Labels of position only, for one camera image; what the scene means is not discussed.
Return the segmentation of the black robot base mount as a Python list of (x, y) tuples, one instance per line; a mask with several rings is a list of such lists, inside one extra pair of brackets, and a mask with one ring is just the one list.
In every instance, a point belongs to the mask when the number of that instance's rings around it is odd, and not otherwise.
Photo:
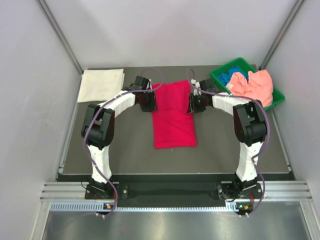
[(262, 195), (261, 186), (240, 192), (226, 182), (120, 182), (118, 208), (206, 208), (224, 207), (228, 201), (250, 206)]

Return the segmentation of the red t-shirt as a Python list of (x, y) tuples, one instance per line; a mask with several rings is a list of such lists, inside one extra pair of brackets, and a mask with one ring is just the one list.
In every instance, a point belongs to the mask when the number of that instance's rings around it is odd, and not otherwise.
[(152, 113), (154, 148), (197, 146), (194, 117), (188, 114), (191, 86), (187, 80), (164, 83), (156, 88), (157, 110)]

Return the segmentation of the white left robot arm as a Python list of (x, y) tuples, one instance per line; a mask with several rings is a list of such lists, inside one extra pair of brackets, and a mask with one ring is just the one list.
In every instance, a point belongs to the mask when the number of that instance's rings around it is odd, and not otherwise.
[(143, 112), (157, 109), (151, 80), (139, 75), (134, 83), (124, 87), (112, 99), (87, 107), (81, 129), (83, 146), (92, 165), (91, 179), (86, 187), (87, 199), (111, 199), (116, 196), (111, 182), (109, 147), (115, 135), (116, 117), (135, 105), (140, 105)]

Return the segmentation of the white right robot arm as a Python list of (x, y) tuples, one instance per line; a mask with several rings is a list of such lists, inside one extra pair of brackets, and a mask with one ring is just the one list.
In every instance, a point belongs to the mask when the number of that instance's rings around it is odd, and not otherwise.
[(257, 186), (259, 153), (270, 126), (260, 102), (227, 92), (216, 93), (210, 80), (187, 81), (193, 92), (189, 94), (187, 113), (201, 113), (207, 107), (222, 110), (233, 117), (234, 133), (240, 143), (239, 163), (231, 189), (220, 190), (222, 197), (245, 198)]

